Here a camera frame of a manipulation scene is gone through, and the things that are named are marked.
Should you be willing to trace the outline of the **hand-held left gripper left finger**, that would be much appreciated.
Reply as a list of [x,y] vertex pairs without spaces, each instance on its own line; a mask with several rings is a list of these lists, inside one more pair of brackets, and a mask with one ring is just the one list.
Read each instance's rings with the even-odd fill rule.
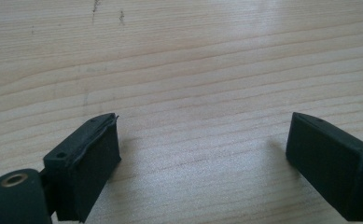
[[60,221],[84,222],[121,161],[114,113],[89,119],[44,157]]

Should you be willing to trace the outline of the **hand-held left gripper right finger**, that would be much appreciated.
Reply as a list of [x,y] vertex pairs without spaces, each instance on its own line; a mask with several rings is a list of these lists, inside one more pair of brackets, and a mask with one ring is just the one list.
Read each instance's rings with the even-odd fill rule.
[[363,141],[295,112],[286,158],[346,220],[363,221]]

